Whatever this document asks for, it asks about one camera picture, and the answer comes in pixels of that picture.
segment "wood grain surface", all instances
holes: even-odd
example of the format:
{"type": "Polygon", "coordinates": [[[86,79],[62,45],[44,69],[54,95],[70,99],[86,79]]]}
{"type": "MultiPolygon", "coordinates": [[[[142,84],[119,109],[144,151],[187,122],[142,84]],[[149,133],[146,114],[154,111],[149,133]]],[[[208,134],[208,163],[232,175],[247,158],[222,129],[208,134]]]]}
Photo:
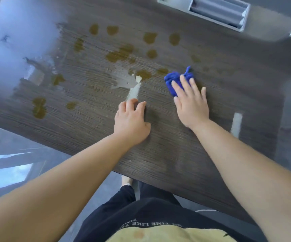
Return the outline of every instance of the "wood grain surface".
{"type": "MultiPolygon", "coordinates": [[[[41,2],[46,20],[55,13],[66,16],[50,21],[59,37],[44,55],[54,64],[46,66],[37,56],[24,58],[44,73],[37,82],[13,73],[16,68],[0,57],[0,127],[75,154],[112,133],[117,106],[129,92],[129,85],[115,88],[118,78],[140,74],[146,80],[139,99],[148,102],[145,118],[152,124],[151,134],[114,171],[252,222],[195,135],[180,123],[163,76],[191,65],[197,82],[207,87],[211,119],[230,131],[234,113],[243,114],[240,140],[273,158],[281,88],[291,79],[291,38],[280,43],[249,40],[156,0],[41,2]],[[10,74],[15,86],[8,86],[10,74]]],[[[22,8],[33,8],[26,5],[22,8]]],[[[39,51],[34,38],[45,32],[43,24],[27,22],[37,33],[23,36],[32,39],[30,49],[39,51]]],[[[16,36],[4,38],[3,46],[17,43],[16,36]]],[[[6,49],[17,52],[21,46],[6,49]]]]}

